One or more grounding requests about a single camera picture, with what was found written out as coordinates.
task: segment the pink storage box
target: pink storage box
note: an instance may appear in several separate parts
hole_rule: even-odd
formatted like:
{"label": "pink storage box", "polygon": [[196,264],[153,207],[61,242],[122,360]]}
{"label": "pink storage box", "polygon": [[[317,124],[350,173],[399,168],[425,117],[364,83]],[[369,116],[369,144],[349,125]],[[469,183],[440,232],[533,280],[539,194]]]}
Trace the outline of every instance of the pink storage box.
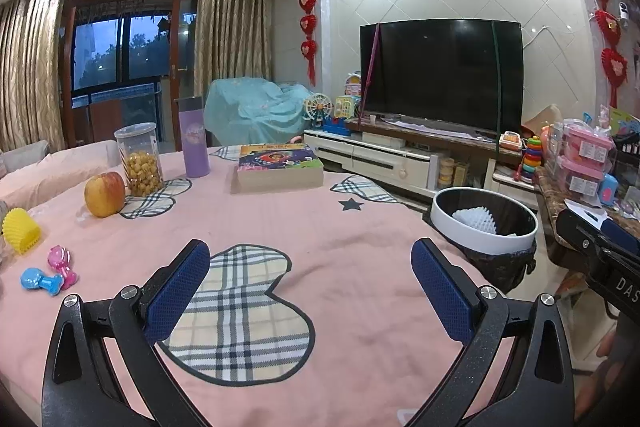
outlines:
{"label": "pink storage box", "polygon": [[564,156],[572,162],[599,171],[607,170],[607,156],[613,147],[609,137],[602,138],[573,125],[564,128]]}
{"label": "pink storage box", "polygon": [[585,196],[594,196],[603,179],[602,171],[571,161],[566,156],[558,156],[556,181],[561,188]]}

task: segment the wooden door frame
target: wooden door frame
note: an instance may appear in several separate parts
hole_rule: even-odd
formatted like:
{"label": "wooden door frame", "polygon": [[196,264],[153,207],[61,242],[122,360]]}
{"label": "wooden door frame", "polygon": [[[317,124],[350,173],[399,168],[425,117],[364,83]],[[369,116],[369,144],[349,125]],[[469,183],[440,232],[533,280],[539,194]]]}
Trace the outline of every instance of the wooden door frame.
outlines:
{"label": "wooden door frame", "polygon": [[[110,2],[110,1],[119,1],[119,0],[65,0],[63,5],[63,21],[65,26],[65,41],[63,47],[63,57],[62,57],[62,68],[60,70],[60,80],[62,83],[62,123],[63,130],[66,137],[66,143],[69,148],[75,147],[76,144],[76,132],[74,129],[74,117],[71,108],[71,94],[73,91],[73,86],[71,83],[71,73],[73,68],[73,63],[71,60],[73,45],[74,45],[74,27],[76,22],[76,8],[78,6],[82,6],[85,4],[99,3],[99,2]],[[173,102],[175,98],[179,97],[179,83],[177,78],[177,71],[172,74],[171,65],[175,65],[175,69],[177,70],[178,63],[178,46],[177,46],[177,35],[178,35],[178,22],[179,22],[179,14],[180,14],[180,0],[173,0],[172,6],[172,22],[170,26],[170,96],[172,97],[171,101],[171,114],[172,114],[172,125],[174,127],[174,141],[176,150],[181,150],[182,146],[180,143],[180,126],[178,124],[178,112],[177,105]]]}

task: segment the sofa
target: sofa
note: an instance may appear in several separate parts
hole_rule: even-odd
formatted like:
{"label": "sofa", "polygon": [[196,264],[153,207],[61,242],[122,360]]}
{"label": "sofa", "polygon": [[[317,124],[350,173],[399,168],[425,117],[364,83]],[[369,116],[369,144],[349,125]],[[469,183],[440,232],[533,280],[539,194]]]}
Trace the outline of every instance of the sofa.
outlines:
{"label": "sofa", "polygon": [[2,153],[7,174],[0,178],[0,201],[29,210],[68,188],[119,165],[114,140],[47,154],[47,142]]}

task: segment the purple tumbler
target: purple tumbler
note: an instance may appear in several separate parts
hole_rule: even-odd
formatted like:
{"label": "purple tumbler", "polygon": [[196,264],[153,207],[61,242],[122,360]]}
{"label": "purple tumbler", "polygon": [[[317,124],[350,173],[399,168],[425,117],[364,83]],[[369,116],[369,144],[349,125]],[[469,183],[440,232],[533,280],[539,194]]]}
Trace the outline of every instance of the purple tumbler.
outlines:
{"label": "purple tumbler", "polygon": [[207,141],[204,133],[202,97],[178,98],[178,119],[182,138],[182,155],[187,176],[200,178],[210,173]]}

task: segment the tv screen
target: tv screen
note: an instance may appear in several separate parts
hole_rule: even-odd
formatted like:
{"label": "tv screen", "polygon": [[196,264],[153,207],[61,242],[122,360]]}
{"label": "tv screen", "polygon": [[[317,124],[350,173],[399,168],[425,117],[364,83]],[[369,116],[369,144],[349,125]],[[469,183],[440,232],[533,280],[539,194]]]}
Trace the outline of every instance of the tv screen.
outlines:
{"label": "tv screen", "polygon": [[[362,93],[375,30],[375,25],[360,27]],[[524,67],[516,22],[433,19],[381,24],[365,110],[498,131],[496,55],[502,84],[499,130],[518,131]]]}

